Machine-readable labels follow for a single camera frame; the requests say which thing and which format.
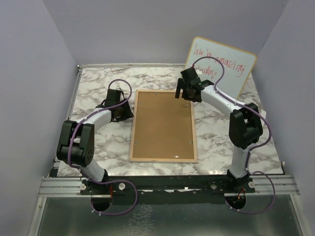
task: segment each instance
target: cable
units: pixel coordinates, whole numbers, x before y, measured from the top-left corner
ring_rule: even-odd
[[[131,206],[130,208],[128,208],[127,210],[124,210],[124,211],[119,212],[119,213],[106,213],[106,212],[104,212],[104,211],[97,211],[97,210],[95,210],[95,208],[94,208],[94,206],[93,206],[93,202],[91,201],[91,207],[92,207],[92,209],[93,209],[93,210],[92,210],[92,213],[93,213],[93,212],[96,212],[96,213],[98,213],[99,215],[123,215],[123,214],[126,214],[127,212],[131,211],[131,210],[134,208],[134,206],[136,205],[137,201],[138,201],[137,188],[136,188],[136,186],[135,186],[132,182],[130,182],[130,181],[128,181],[128,180],[119,179],[119,180],[113,180],[113,181],[108,181],[108,182],[98,182],[98,181],[95,181],[94,179],[89,179],[89,181],[91,181],[91,182],[93,182],[93,183],[97,183],[97,184],[110,184],[110,183],[116,183],[116,182],[129,183],[129,184],[133,187],[134,192],[135,192],[135,200],[134,200],[132,206]]]
[[[244,192],[244,196],[245,196],[245,189],[242,188],[241,192],[237,195],[237,199],[240,200],[241,198],[241,194]]]
[[[74,139],[75,139],[76,133],[78,132],[78,129],[79,129],[80,125],[81,125],[83,122],[87,121],[87,120],[88,120],[89,118],[91,118],[92,116],[98,114],[99,112],[103,112],[103,111],[107,111],[107,110],[110,110],[110,109],[119,107],[119,106],[123,105],[124,103],[128,102],[129,99],[131,98],[132,87],[131,87],[131,85],[130,85],[126,80],[115,79],[115,80],[113,80],[112,82],[110,82],[110,84],[108,85],[108,89],[109,89],[110,86],[111,86],[114,82],[116,82],[116,81],[122,81],[122,82],[126,83],[126,84],[129,86],[130,92],[129,92],[128,98],[127,98],[125,101],[123,101],[123,102],[121,102],[121,103],[119,103],[119,104],[117,104],[117,105],[115,105],[115,106],[106,107],[106,108],[99,109],[99,110],[97,110],[97,111],[92,112],[91,114],[89,114],[86,118],[82,119],[82,120],[76,125],[76,127],[75,127],[75,129],[74,129],[74,131],[73,131],[72,137],[71,137],[71,139],[70,139],[69,150],[68,150],[67,162],[68,162],[68,165],[69,165],[70,167],[79,169],[79,167],[74,166],[74,165],[71,163],[71,149],[72,149],[73,141],[74,141]],[[138,200],[138,192],[137,192],[136,186],[135,186],[132,182],[130,182],[130,181],[128,181],[128,180],[123,180],[123,179],[121,179],[121,180],[113,180],[113,181],[108,181],[108,182],[98,182],[98,181],[96,181],[96,180],[90,178],[89,176],[84,175],[82,172],[80,172],[80,173],[82,174],[82,176],[86,177],[89,181],[91,181],[91,182],[93,182],[93,183],[96,183],[96,184],[104,185],[104,184],[111,184],[111,183],[116,183],[116,182],[129,183],[129,184],[133,187],[133,189],[134,189],[134,191],[135,191],[135,200],[134,200],[134,203],[133,203],[133,205],[132,205],[129,209],[127,209],[127,210],[125,210],[125,211],[122,211],[122,212],[119,212],[119,213],[106,213],[106,212],[102,212],[102,211],[96,211],[96,210],[94,209],[94,207],[93,207],[93,203],[91,202],[91,206],[92,206],[92,208],[93,208],[93,211],[92,211],[92,212],[97,212],[97,213],[100,214],[100,215],[101,215],[101,214],[102,214],[102,215],[122,215],[122,214],[125,214],[125,213],[131,211],[131,210],[134,208],[134,206],[136,205],[137,200]]]
[[[265,173],[261,172],[261,171],[255,171],[252,173],[252,175],[255,175],[256,173],[261,173],[262,175],[266,176],[266,178],[270,181],[271,186],[272,186],[272,190],[273,190],[273,197],[272,197],[272,201],[269,204],[268,207],[266,207],[264,210],[260,210],[260,211],[256,211],[256,212],[251,212],[251,211],[244,211],[244,210],[239,210],[239,209],[235,209],[233,207],[231,207],[231,205],[225,200],[225,203],[230,207],[231,210],[236,211],[238,213],[243,213],[243,214],[247,214],[247,215],[256,215],[256,214],[261,214],[264,213],[266,211],[268,211],[270,208],[273,207],[273,205],[275,204],[275,200],[276,200],[276,189],[275,189],[275,185],[272,182],[272,180],[269,178],[269,176],[267,176]]]
[[[215,89],[215,91],[216,91],[221,97],[225,98],[225,99],[228,100],[229,102],[234,103],[235,105],[238,105],[238,106],[240,106],[240,107],[242,107],[242,108],[245,108],[245,109],[249,110],[250,112],[254,113],[256,116],[258,116],[260,119],[262,119],[262,120],[265,122],[265,124],[267,125],[267,127],[268,127],[269,136],[268,136],[267,140],[266,140],[265,142],[263,142],[262,144],[259,144],[259,145],[256,145],[256,146],[253,146],[253,147],[249,148],[249,150],[248,150],[247,157],[246,157],[246,162],[245,162],[245,167],[248,168],[249,160],[250,160],[250,157],[251,157],[251,151],[252,151],[253,149],[255,149],[255,148],[259,148],[259,147],[262,147],[262,146],[266,145],[266,144],[269,143],[269,141],[271,140],[271,137],[272,137],[271,126],[270,126],[270,124],[268,123],[268,121],[267,121],[261,114],[259,114],[258,112],[256,112],[255,110],[253,110],[253,109],[250,108],[250,107],[247,107],[247,106],[245,106],[245,105],[243,105],[243,104],[241,104],[241,103],[238,103],[238,102],[234,101],[233,99],[231,99],[230,97],[228,97],[227,95],[225,95],[223,92],[221,92],[220,89],[217,88],[218,83],[219,83],[220,80],[223,78],[224,73],[225,73],[224,65],[222,64],[221,61],[219,61],[217,58],[207,56],[207,57],[201,57],[201,58],[197,59],[191,66],[194,67],[194,65],[195,65],[198,61],[200,61],[200,60],[202,60],[202,59],[206,59],[206,58],[210,58],[210,59],[216,60],[216,61],[221,65],[221,67],[222,67],[222,74],[221,74],[220,78],[219,78],[219,79],[215,82],[215,84],[214,84],[214,89]]]

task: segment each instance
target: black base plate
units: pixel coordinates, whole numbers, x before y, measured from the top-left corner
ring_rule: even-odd
[[[224,204],[225,193],[239,193],[242,188],[246,193],[255,192],[249,188],[248,183],[252,181],[249,176],[242,179],[234,179],[229,173],[227,175],[206,176],[134,176],[134,177],[109,177],[113,180],[131,181],[138,190],[137,204],[196,204],[212,203]],[[87,180],[83,181],[87,189],[81,191],[81,195],[109,195],[108,186],[93,184]],[[134,202],[134,189],[125,183],[124,190],[120,190],[117,183],[113,187],[114,205],[131,205]]]

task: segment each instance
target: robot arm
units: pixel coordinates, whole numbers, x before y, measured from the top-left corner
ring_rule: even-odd
[[[246,105],[224,94],[235,103],[228,101],[215,91],[212,82],[208,80],[201,81],[193,67],[182,71],[181,75],[182,78],[178,79],[176,98],[179,98],[180,91],[183,90],[183,99],[209,103],[225,116],[230,117],[229,137],[234,144],[234,148],[229,172],[235,178],[246,176],[248,174],[246,166],[248,151],[250,146],[257,143],[262,135],[262,125],[257,116],[236,105],[236,103],[249,106],[257,112],[258,107],[253,103]]]
[[[109,89],[106,99],[90,114],[125,101],[125,98],[121,101],[121,95],[124,97],[122,91]],[[93,159],[94,135],[102,126],[110,122],[126,120],[133,117],[133,114],[128,102],[125,102],[115,109],[100,111],[92,117],[90,114],[77,121],[66,120],[63,123],[57,148],[57,158],[68,164],[67,158],[71,136],[77,124],[85,119],[76,134],[76,140],[79,138],[80,140],[74,141],[71,148],[71,163],[77,167],[84,176],[89,176],[98,182],[106,182],[108,179],[106,170],[102,169]]]

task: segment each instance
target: cork board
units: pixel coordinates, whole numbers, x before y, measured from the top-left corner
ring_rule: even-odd
[[[131,161],[197,162],[193,105],[174,90],[137,90]]]

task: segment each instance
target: whiteboard frame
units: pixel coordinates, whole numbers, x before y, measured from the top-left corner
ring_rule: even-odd
[[[244,88],[244,86],[245,86],[245,84],[246,84],[246,82],[247,82],[247,80],[248,80],[248,78],[249,78],[251,72],[252,72],[252,69],[254,68],[254,66],[255,66],[255,64],[256,64],[257,55],[254,54],[254,53],[250,53],[250,52],[244,51],[244,50],[239,49],[239,48],[234,48],[234,47],[232,47],[232,46],[229,46],[229,45],[226,45],[226,44],[223,44],[223,43],[219,43],[219,42],[216,42],[216,41],[207,39],[207,38],[203,38],[203,37],[197,36],[197,37],[193,38],[193,40],[192,40],[191,47],[190,47],[190,50],[189,50],[189,53],[188,53],[188,57],[187,57],[186,63],[185,63],[185,69],[187,69],[187,68],[186,68],[186,67],[187,67],[187,62],[188,62],[188,59],[189,59],[189,56],[190,56],[190,53],[191,53],[191,50],[192,50],[192,47],[193,47],[193,43],[194,43],[195,39],[197,39],[197,38],[200,38],[200,39],[203,39],[203,40],[212,42],[212,43],[220,44],[220,45],[222,45],[222,46],[225,46],[225,47],[228,47],[228,48],[232,48],[232,49],[235,49],[235,50],[237,50],[237,51],[240,51],[240,52],[247,53],[247,54],[250,54],[250,55],[252,55],[252,56],[255,56],[255,61],[254,61],[253,65],[252,65],[252,67],[251,67],[251,70],[250,70],[250,72],[248,73],[247,78],[245,79],[244,84],[243,84],[243,86],[242,86],[242,88],[241,88],[239,94],[237,95],[237,98],[236,98],[236,99],[238,99],[238,98],[240,97],[242,91],[243,91],[243,88]]]

